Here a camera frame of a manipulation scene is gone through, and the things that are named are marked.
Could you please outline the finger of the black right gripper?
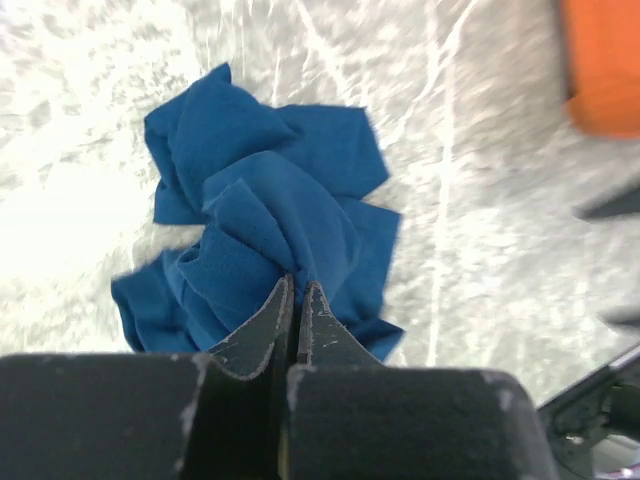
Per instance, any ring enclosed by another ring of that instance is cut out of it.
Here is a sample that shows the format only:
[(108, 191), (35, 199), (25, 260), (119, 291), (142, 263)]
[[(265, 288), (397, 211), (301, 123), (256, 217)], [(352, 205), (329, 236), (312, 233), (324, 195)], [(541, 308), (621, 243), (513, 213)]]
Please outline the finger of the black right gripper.
[(639, 214), (639, 184), (629, 185), (608, 198), (601, 198), (575, 210), (581, 220), (604, 220)]
[(603, 310), (600, 313), (600, 317), (606, 325), (614, 329), (640, 329), (639, 305), (623, 305), (615, 308), (609, 308)]

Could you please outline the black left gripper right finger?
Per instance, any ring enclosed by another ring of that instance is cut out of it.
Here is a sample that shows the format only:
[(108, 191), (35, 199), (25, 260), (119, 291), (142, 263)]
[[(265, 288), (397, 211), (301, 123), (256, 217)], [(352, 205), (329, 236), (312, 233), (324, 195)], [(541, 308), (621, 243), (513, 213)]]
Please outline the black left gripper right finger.
[(305, 290), (296, 360), (299, 364), (324, 367), (382, 366), (336, 319), (316, 281)]

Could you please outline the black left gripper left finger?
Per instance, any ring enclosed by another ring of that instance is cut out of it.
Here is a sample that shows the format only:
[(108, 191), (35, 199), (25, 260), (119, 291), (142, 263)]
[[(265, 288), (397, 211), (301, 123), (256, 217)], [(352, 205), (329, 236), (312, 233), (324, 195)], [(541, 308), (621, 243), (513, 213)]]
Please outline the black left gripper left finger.
[(287, 357), (294, 315), (291, 275), (280, 278), (259, 310), (211, 349), (212, 363), (232, 379), (253, 380)]

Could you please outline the blue t shirt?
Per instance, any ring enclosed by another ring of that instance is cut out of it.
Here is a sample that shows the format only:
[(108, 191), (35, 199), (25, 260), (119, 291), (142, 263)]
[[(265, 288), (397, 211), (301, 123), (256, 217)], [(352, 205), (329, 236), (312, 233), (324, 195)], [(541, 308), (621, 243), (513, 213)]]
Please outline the blue t shirt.
[(291, 275), (297, 295), (320, 283), (374, 357), (392, 352), (403, 332), (380, 313), (400, 217), (366, 202), (388, 171), (364, 109), (264, 105), (224, 64), (149, 112), (144, 140), (154, 222), (202, 234), (112, 282), (133, 350), (208, 350)]

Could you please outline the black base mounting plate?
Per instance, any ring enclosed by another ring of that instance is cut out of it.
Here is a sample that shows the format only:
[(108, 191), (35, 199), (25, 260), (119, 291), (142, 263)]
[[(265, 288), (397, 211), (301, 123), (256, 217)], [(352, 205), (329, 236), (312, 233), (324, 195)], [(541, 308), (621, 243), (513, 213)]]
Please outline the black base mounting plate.
[(639, 477), (639, 347), (538, 408), (561, 479)]

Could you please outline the orange plastic basket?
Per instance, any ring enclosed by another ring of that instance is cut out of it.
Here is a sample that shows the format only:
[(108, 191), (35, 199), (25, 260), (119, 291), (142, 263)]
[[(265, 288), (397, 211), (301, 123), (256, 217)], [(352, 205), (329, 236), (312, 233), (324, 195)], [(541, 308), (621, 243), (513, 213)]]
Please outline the orange plastic basket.
[(639, 137), (639, 2), (557, 3), (566, 65), (567, 113), (586, 134)]

